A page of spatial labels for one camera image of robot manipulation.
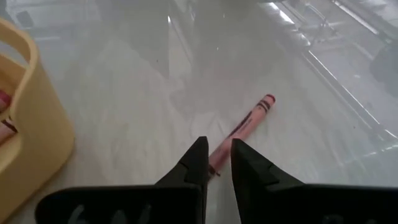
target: marble floor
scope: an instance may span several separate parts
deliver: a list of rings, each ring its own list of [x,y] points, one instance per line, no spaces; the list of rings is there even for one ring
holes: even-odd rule
[[[267,93],[277,102],[246,141],[263,156],[304,182],[397,187],[398,133],[380,128],[391,124],[370,131],[259,8],[242,0],[5,1],[0,16],[36,41],[76,132],[66,166],[9,223],[34,223],[37,202],[58,189],[153,184],[197,137],[207,136],[212,152]],[[239,223],[229,174],[226,166],[209,185],[207,223]]]

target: crayon tip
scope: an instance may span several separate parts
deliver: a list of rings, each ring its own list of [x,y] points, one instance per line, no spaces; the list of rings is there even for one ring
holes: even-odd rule
[[[272,100],[274,100],[274,103],[275,103],[275,97],[274,97],[274,95],[267,94],[266,96],[269,96],[270,98],[272,98]]]

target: white floor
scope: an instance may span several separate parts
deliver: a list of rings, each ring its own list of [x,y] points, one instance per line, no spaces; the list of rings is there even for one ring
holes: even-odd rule
[[[37,202],[58,189],[153,184],[197,137],[208,137],[211,152],[267,93],[277,102],[247,140],[262,155],[304,182],[398,186],[396,138],[370,136],[350,105],[281,46],[257,4],[34,2],[8,0],[0,16],[37,42],[76,143],[10,223],[33,223]],[[209,185],[207,223],[239,223],[229,173]]]

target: glossy floor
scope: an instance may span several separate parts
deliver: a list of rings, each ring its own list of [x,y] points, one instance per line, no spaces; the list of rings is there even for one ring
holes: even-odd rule
[[[286,44],[262,4],[7,0],[0,16],[36,41],[76,130],[68,164],[10,223],[32,223],[57,189],[153,184],[197,137],[211,152],[267,93],[277,102],[246,142],[283,170],[304,182],[398,186],[397,98],[360,74],[314,69],[304,55],[316,52]],[[357,98],[379,104],[379,116]],[[207,223],[239,223],[229,173],[209,185]]]

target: yellow basket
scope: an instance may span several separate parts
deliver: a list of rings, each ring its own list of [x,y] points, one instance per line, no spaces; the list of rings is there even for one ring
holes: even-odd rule
[[[67,161],[74,133],[40,62],[34,41],[0,19],[0,41],[14,47],[26,67],[0,54],[0,89],[12,95],[1,116],[18,133],[0,146],[0,223]]]

